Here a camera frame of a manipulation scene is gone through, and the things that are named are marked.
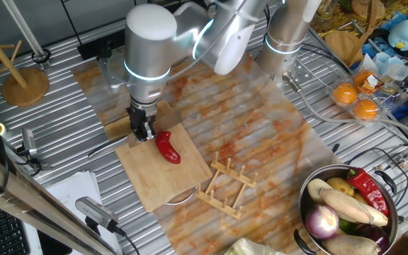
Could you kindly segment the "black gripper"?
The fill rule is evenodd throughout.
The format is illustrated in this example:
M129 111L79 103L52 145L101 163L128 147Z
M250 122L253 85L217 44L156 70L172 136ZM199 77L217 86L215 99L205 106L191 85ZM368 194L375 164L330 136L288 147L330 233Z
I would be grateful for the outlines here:
M130 122L134 124L132 130L136 137L136 142L145 142L155 138L153 123L157 116L157 105L131 103L127 108Z

